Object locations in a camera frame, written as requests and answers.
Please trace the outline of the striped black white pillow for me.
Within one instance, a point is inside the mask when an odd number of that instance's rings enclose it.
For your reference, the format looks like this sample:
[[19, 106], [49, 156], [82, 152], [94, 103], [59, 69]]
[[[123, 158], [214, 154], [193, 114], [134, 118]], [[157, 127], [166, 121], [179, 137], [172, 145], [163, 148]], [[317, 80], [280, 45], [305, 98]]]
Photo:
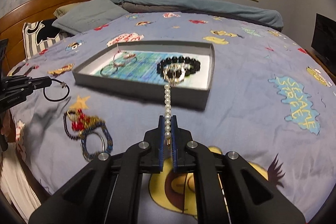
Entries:
[[52, 25], [55, 20], [47, 19], [34, 23], [24, 23], [22, 34], [27, 59], [70, 36], [70, 34]]

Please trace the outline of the wooden headboard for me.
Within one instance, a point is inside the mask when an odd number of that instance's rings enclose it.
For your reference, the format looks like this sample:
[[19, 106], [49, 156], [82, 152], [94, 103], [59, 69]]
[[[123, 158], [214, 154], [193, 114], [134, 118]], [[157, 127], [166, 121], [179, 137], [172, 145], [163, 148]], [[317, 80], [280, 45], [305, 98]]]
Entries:
[[1, 17], [1, 39], [8, 40], [2, 73], [6, 75], [14, 65], [26, 58], [22, 35], [26, 22], [52, 19], [57, 8], [86, 1], [90, 0], [30, 0]]

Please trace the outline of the yellow green pillow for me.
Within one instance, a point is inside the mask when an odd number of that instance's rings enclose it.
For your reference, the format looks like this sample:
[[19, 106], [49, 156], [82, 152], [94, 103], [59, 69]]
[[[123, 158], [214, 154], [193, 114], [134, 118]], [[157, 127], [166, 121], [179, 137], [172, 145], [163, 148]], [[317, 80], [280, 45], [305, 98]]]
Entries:
[[75, 8], [76, 6], [78, 6], [80, 3], [71, 3], [71, 4], [68, 4], [68, 5], [64, 5], [64, 6], [61, 6], [61, 7], [58, 7], [53, 15], [56, 17], [56, 18], [60, 18], [62, 16], [64, 16], [66, 13], [68, 13], [70, 10], [72, 10], [73, 8]]

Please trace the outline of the grey shallow tray box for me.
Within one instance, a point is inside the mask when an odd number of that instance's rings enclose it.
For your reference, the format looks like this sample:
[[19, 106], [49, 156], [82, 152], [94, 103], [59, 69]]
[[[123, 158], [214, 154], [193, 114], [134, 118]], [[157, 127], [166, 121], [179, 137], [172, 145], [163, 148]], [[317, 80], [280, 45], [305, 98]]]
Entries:
[[137, 100], [162, 102], [172, 88], [172, 104], [203, 110], [215, 67], [214, 46], [201, 42], [116, 43], [73, 70], [77, 85]]

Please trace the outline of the grey blue pillow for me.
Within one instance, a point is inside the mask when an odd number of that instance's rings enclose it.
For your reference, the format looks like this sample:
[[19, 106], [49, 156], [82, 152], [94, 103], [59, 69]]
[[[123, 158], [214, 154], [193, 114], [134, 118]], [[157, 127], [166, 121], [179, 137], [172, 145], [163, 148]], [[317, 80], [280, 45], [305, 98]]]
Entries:
[[52, 26], [72, 35], [98, 28], [128, 14], [110, 0], [82, 2], [56, 19]]

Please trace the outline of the cartoon print blue bedsheet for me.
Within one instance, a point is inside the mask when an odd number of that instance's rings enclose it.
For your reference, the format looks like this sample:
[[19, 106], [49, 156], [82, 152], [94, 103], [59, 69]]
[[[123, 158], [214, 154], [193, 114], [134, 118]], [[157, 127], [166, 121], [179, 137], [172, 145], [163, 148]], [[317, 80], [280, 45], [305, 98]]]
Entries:
[[[77, 85], [73, 70], [100, 51], [139, 41], [201, 42], [214, 46], [215, 67], [205, 109], [164, 100], [137, 100]], [[264, 26], [206, 14], [159, 12], [122, 16], [65, 38], [19, 63], [31, 77], [70, 66], [57, 83], [11, 110], [17, 150], [48, 193], [86, 165], [77, 133], [64, 113], [80, 109], [105, 121], [112, 153], [123, 152], [176, 115], [195, 140], [237, 151], [311, 220], [335, 185], [335, 85], [305, 50]]]

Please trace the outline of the teal folded blanket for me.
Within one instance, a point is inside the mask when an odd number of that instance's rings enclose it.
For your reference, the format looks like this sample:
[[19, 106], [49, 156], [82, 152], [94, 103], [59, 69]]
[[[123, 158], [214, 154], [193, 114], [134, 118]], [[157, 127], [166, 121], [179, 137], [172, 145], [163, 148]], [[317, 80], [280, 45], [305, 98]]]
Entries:
[[217, 0], [110, 0], [128, 12], [187, 12], [224, 16], [282, 31], [284, 22], [276, 10]]

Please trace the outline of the wooden tv stand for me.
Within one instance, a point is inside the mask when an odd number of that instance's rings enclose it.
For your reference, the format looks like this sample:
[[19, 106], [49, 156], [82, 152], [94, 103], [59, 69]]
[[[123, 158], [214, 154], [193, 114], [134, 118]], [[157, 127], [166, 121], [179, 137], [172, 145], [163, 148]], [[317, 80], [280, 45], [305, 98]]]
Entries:
[[314, 59], [316, 63], [318, 63], [323, 68], [333, 83], [335, 83], [335, 65], [333, 65], [330, 61], [327, 61], [327, 59], [321, 56], [319, 53], [315, 53], [313, 50], [306, 49], [306, 52], [312, 59]]

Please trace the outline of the black television screen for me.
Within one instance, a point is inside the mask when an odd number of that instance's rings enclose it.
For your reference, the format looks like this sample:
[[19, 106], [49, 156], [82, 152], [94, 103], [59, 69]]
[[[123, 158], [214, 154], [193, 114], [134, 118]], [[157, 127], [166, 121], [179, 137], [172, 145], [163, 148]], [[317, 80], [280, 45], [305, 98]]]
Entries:
[[316, 14], [311, 47], [332, 67], [335, 67], [335, 32], [335, 20]]

